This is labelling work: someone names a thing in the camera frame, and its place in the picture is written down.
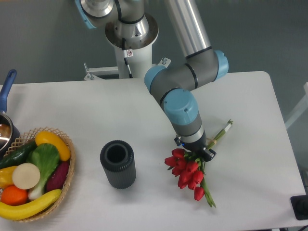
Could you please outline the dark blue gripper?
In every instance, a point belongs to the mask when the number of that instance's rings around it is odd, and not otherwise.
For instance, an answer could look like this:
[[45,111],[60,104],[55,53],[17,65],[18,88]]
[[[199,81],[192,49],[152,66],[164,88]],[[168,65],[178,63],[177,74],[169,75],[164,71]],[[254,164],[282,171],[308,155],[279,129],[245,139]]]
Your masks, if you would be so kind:
[[176,136],[174,139],[177,146],[199,154],[205,162],[211,161],[216,152],[212,149],[206,148],[206,134],[205,132],[197,132],[191,136]]

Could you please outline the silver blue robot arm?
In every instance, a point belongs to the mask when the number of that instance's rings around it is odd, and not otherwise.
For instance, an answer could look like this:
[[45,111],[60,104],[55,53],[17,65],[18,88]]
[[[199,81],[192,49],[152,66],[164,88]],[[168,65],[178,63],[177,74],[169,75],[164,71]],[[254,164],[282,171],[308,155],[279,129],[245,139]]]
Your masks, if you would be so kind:
[[225,76],[227,57],[212,49],[197,5],[193,0],[167,0],[165,6],[185,56],[184,65],[169,69],[168,63],[152,61],[152,45],[158,37],[156,20],[142,0],[77,0],[87,28],[103,27],[114,47],[120,78],[142,78],[176,133],[178,146],[205,161],[215,152],[206,143],[206,134],[192,91]]

